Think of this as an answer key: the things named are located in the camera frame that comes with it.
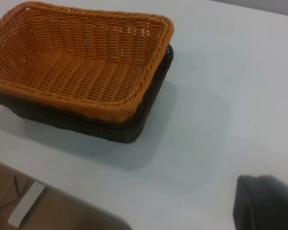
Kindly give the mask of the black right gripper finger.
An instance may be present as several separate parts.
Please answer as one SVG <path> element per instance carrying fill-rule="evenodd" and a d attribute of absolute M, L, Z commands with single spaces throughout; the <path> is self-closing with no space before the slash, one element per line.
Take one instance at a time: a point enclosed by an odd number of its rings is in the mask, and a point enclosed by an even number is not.
<path fill-rule="evenodd" d="M 239 176 L 233 220 L 237 230 L 288 230 L 288 185 L 268 175 Z"/>

